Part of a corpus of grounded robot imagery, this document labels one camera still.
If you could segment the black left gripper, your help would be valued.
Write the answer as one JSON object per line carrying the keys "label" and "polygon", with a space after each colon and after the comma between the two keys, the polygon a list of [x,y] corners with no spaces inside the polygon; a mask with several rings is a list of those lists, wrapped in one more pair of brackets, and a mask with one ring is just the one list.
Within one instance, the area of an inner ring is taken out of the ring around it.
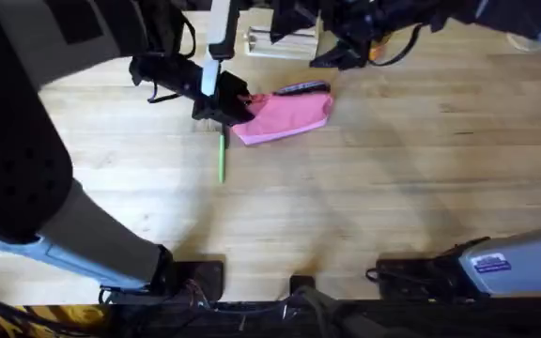
{"label": "black left gripper", "polygon": [[228,71],[218,75],[210,95],[201,89],[203,69],[180,54],[134,56],[129,71],[135,85],[152,82],[193,100],[195,120],[213,120],[232,127],[255,118],[247,106],[256,103],[256,94],[250,94],[247,83]]}

